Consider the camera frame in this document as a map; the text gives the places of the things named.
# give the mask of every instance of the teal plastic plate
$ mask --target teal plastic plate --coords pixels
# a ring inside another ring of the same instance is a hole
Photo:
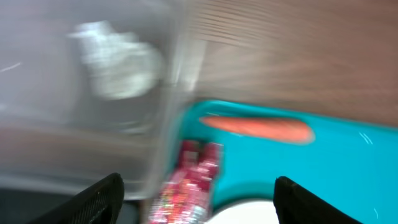
[[[209,115],[300,119],[315,133],[307,145],[287,144],[208,127]],[[269,198],[287,176],[363,223],[398,223],[398,130],[308,113],[204,101],[186,112],[182,139],[224,145],[213,206]]]

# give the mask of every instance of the food package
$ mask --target food package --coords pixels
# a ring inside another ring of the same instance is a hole
[[[220,145],[183,141],[177,168],[150,212],[150,224],[199,224],[210,215],[211,187],[219,172]]]

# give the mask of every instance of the wooden surface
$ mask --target wooden surface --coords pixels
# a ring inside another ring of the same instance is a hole
[[[192,28],[200,98],[398,126],[398,1],[202,0]]]

